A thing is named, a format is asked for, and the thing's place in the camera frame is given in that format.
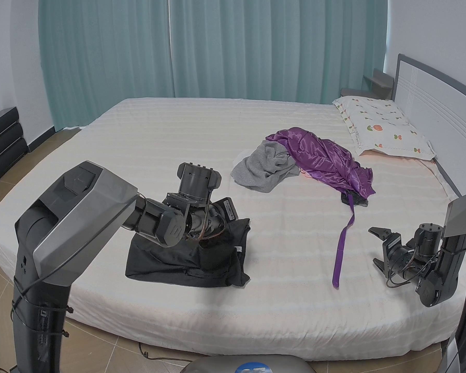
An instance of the purple strap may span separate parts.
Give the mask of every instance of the purple strap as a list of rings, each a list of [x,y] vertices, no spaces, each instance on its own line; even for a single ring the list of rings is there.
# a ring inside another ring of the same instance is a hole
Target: purple strap
[[[354,213],[354,198],[350,194],[347,194],[349,197],[349,205],[352,210],[352,217],[346,227],[342,229],[340,233],[340,239],[338,240],[338,247],[336,248],[336,257],[335,257],[335,267],[333,268],[333,287],[338,289],[340,286],[340,271],[342,270],[342,261],[343,261],[343,248],[345,246],[345,235],[347,234],[347,229],[354,223],[355,213]]]

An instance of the blue logo sticker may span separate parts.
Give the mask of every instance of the blue logo sticker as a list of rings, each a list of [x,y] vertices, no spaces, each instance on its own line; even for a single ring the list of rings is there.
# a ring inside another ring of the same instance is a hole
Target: blue logo sticker
[[[269,366],[267,366],[267,364],[249,362],[236,369],[235,373],[273,373],[273,371]]]

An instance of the bed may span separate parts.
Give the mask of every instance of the bed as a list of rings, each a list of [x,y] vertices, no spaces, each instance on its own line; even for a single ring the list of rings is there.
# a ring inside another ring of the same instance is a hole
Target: bed
[[[408,101],[408,90],[398,88],[397,97]],[[420,120],[413,124],[422,128]],[[386,287],[373,265],[373,258],[381,258],[381,243],[367,232],[372,226],[389,227],[409,239],[423,222],[442,225],[447,203],[456,195],[438,165],[375,152],[357,159],[372,167],[377,193],[368,208],[356,207],[337,290],[331,284],[336,244],[350,217],[339,192],[298,176],[263,194],[235,184],[229,175],[245,150],[292,126],[355,150],[333,105],[126,99],[47,156],[0,202],[0,266],[13,277],[14,222],[74,165],[93,161],[143,195],[162,200],[178,188],[178,165],[193,162],[223,175],[213,200],[230,196],[240,218],[251,219],[244,264],[250,282],[244,288],[199,289],[128,279],[124,272],[133,234],[119,229],[72,286],[74,319],[161,347],[306,360],[397,356],[449,338],[465,297],[466,258],[455,295],[426,308],[413,285]],[[448,159],[444,163],[445,173],[451,168]]]

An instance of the wall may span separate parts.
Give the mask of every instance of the wall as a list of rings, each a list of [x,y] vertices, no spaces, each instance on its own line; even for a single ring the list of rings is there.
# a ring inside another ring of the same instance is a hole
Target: wall
[[[0,110],[11,106],[28,144],[53,125],[40,66],[38,0],[0,0]]]
[[[466,0],[389,0],[385,72],[399,53],[466,85]]]

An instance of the white headboard panel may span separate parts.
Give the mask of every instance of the white headboard panel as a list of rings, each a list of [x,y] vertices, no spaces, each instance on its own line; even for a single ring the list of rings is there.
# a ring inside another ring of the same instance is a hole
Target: white headboard panel
[[[439,169],[466,194],[466,86],[399,54],[392,99],[430,140]]]

